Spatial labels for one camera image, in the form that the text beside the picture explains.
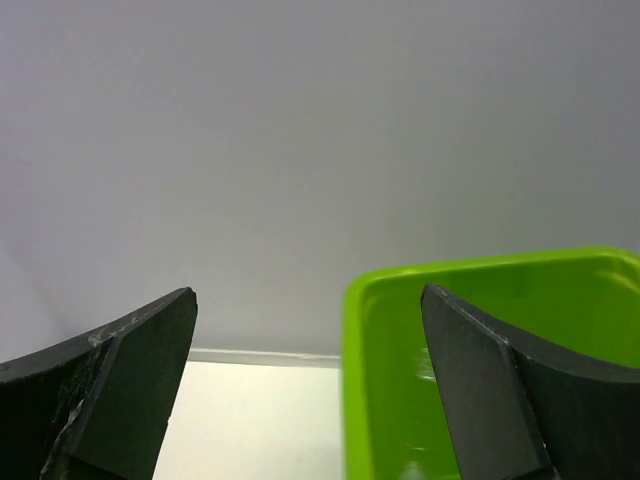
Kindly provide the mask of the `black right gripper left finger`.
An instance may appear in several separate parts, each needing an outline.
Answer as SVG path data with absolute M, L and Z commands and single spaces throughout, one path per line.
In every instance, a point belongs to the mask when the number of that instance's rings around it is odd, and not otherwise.
M 181 288 L 2 363 L 2 478 L 152 478 L 196 318 Z

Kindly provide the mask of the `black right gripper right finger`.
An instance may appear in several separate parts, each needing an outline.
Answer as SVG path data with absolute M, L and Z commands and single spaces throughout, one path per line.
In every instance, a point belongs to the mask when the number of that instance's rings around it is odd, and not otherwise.
M 463 479 L 636 479 L 639 371 L 428 284 L 424 335 Z

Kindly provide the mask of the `green plastic bin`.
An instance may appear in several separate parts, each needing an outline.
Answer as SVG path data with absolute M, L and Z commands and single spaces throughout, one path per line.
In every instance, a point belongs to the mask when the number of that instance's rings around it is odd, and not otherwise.
M 576 247 L 393 267 L 357 278 L 343 314 L 345 475 L 455 479 L 420 299 L 439 284 L 571 350 L 639 363 L 639 257 Z

